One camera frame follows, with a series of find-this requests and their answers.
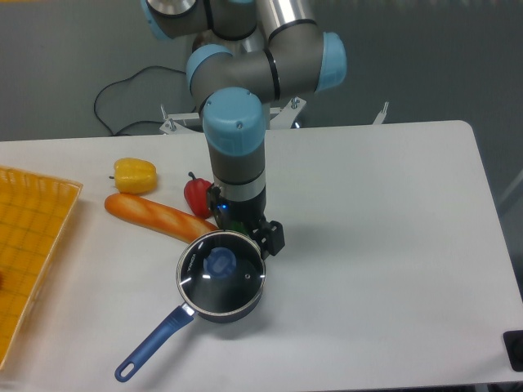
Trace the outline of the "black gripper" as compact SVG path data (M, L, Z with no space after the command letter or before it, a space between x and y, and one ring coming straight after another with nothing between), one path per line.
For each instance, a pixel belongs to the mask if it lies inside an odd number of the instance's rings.
M276 256L284 248L283 226L278 221L266 220L266 189L249 200L232 201L224 198L220 188L212 184L207 192L207 202L214 220L217 212L225 212L244 224L250 239L260 248L262 259Z

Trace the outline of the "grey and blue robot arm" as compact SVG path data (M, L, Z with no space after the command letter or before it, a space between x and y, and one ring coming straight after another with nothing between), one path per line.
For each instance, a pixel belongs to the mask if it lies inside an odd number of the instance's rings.
M212 167L207 204L220 228L249 236L263 256L277 254L284 231L265 216L264 108L341 84L342 40L320 30L307 1L144 1L141 7L157 38L212 35L186 63Z

